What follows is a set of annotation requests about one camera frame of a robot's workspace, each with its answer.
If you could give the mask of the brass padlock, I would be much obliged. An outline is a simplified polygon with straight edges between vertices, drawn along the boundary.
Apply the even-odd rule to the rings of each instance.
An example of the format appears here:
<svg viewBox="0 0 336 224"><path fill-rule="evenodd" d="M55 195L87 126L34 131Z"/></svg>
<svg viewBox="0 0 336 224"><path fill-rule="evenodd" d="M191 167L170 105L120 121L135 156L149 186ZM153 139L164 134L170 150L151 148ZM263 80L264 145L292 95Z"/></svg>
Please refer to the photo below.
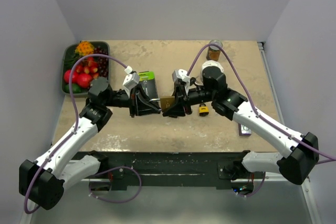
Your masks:
<svg viewBox="0 0 336 224"><path fill-rule="evenodd" d="M175 103L175 97L169 96L169 97L154 98L151 99L150 101L159 102L161 111L165 112Z"/></svg>

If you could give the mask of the yellow padlock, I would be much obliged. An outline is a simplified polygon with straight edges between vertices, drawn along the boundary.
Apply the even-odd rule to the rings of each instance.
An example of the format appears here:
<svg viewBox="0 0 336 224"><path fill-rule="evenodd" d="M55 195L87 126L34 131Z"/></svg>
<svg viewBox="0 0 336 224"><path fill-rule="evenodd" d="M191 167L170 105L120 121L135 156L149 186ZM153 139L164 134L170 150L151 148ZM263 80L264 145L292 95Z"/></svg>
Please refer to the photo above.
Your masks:
<svg viewBox="0 0 336 224"><path fill-rule="evenodd" d="M199 116L208 116L209 115L209 108L206 103L201 103L198 108Z"/></svg>

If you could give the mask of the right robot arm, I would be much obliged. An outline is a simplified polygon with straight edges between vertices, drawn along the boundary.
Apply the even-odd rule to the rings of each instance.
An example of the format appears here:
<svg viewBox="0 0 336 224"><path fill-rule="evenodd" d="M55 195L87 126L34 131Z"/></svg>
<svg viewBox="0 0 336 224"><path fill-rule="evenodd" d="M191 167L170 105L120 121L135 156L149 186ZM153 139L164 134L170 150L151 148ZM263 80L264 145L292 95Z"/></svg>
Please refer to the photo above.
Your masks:
<svg viewBox="0 0 336 224"><path fill-rule="evenodd" d="M239 178L252 172L281 174L286 180L301 185L319 161L318 138L311 132L303 135L269 117L253 106L250 99L228 87L220 64L207 61L202 65L202 85L190 88L191 78L186 70L172 74L174 92L161 98L163 116L183 117L192 113L192 106L210 102L215 112L248 127L277 151L248 152L240 162L227 168Z"/></svg>

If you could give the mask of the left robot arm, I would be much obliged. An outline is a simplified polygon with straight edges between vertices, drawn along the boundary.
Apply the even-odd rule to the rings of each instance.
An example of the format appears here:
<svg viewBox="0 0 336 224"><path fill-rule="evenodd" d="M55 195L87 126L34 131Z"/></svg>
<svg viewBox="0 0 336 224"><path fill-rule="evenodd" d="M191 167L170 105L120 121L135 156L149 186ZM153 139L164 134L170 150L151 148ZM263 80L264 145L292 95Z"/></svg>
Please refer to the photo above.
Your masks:
<svg viewBox="0 0 336 224"><path fill-rule="evenodd" d="M132 117L161 112L158 104L142 89L136 73L127 75L123 85L122 90L114 91L106 78L93 80L86 105L76 115L70 130L35 161L25 160L20 165L19 193L25 197L25 213L31 213L29 200L49 210L65 191L82 179L91 175L103 178L108 174L107 158L97 152L90 152L72 165L69 161L107 124L112 116L111 106L129 108Z"/></svg>

